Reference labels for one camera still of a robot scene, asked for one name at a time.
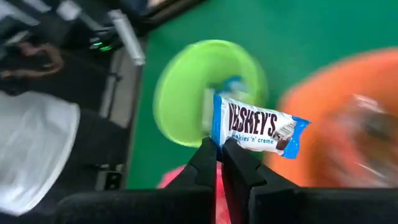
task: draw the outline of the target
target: pink object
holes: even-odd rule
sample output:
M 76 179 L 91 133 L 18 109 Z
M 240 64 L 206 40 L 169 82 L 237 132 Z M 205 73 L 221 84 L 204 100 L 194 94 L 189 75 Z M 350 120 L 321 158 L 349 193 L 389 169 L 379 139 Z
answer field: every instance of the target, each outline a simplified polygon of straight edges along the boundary
M 158 185 L 158 188 L 166 187 L 176 176 L 178 176 L 185 166 L 166 173 L 163 176 L 162 181 Z M 228 206 L 226 204 L 225 191 L 223 185 L 223 178 L 221 176 L 221 164 L 217 163 L 217 174 L 216 174 L 216 224 L 230 224 Z

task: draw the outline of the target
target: candy bar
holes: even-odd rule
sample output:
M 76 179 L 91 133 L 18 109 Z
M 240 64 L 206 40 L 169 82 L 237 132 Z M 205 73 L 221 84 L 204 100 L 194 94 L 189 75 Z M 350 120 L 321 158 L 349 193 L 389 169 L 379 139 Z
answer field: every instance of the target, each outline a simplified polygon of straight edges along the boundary
M 309 123 L 282 112 L 213 96 L 211 138 L 220 148 L 228 138 L 235 138 L 245 149 L 294 159 L 300 149 L 300 135 Z

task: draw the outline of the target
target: green bowl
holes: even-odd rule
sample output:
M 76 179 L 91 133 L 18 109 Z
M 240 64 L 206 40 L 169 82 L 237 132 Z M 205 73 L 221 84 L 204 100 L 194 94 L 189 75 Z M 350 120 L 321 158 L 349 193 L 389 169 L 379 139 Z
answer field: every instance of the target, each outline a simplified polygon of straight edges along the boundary
M 249 87 L 246 103 L 264 106 L 264 72 L 242 47 L 224 40 L 187 46 L 166 66 L 155 89 L 154 117 L 160 131 L 173 142 L 199 147 L 205 137 L 201 124 L 205 89 L 236 76 Z

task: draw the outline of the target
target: green floor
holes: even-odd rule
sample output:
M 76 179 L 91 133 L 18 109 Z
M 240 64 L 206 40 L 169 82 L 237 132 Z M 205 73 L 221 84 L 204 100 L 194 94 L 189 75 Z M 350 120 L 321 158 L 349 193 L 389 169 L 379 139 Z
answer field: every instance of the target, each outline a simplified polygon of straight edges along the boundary
M 398 1 L 208 0 L 152 32 L 127 186 L 153 188 L 195 152 L 165 138 L 152 113 L 157 79 L 184 46 L 204 39 L 242 45 L 267 73 L 267 107 L 275 108 L 286 90 L 321 66 L 397 45 L 397 12 Z

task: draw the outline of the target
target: green mat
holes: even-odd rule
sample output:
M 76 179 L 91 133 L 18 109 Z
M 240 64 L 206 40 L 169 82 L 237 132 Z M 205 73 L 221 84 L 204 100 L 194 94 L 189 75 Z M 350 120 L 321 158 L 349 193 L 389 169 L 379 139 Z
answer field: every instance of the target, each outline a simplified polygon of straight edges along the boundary
M 195 152 L 164 137 L 152 113 L 156 81 L 186 45 L 224 39 L 244 47 L 267 74 L 268 108 L 275 108 L 286 90 L 319 67 L 357 52 L 397 45 L 397 12 L 397 1 L 208 0 L 153 31 L 128 188 L 155 187 L 164 172 L 185 164 Z

